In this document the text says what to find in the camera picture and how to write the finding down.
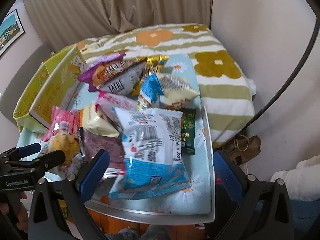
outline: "black cable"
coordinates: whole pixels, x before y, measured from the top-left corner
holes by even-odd
[[[294,69],[294,71],[292,72],[292,74],[290,75],[290,77],[287,79],[287,81],[283,84],[283,86],[279,89],[279,91],[275,94],[275,96],[269,101],[269,103],[267,103],[244,127],[247,128],[250,124],[252,124],[254,121],[256,121],[260,116],[263,115],[263,113],[265,111],[268,110],[268,108],[270,106],[272,106],[272,104],[282,95],[282,93],[288,88],[288,86],[291,84],[291,82],[294,80],[294,78],[298,75],[299,71],[302,69],[303,65],[305,64],[307,58],[310,55],[310,52],[316,42],[316,39],[318,37],[318,33],[319,33],[319,27],[320,27],[320,21],[317,18],[316,19],[316,25],[315,28],[313,30],[311,39],[309,41],[309,44],[306,48],[306,51],[304,52],[302,58],[300,59],[298,65],[296,66],[296,68]]]

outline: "blue snack bag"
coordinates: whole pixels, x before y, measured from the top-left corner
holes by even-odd
[[[182,112],[114,108],[124,128],[124,167],[110,198],[143,199],[191,186],[181,157]]]

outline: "curtain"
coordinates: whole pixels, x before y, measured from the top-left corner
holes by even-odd
[[[40,39],[53,50],[89,37],[165,23],[209,26],[212,0],[23,0]]]

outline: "cardboard box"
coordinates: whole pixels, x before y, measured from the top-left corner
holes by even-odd
[[[32,132],[45,133],[51,125],[52,106],[67,109],[76,88],[77,77],[86,62],[76,45],[68,46],[42,63],[30,80],[13,118]]]

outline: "human hand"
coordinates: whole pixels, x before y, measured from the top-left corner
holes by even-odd
[[[21,199],[27,199],[27,195],[24,192],[21,192],[20,195]],[[7,203],[0,203],[0,210],[2,214],[7,215],[9,213],[9,206]],[[25,233],[28,233],[28,224],[29,224],[29,217],[25,206],[21,203],[21,209],[19,214],[17,215],[18,223],[17,228],[19,230],[23,230]]]

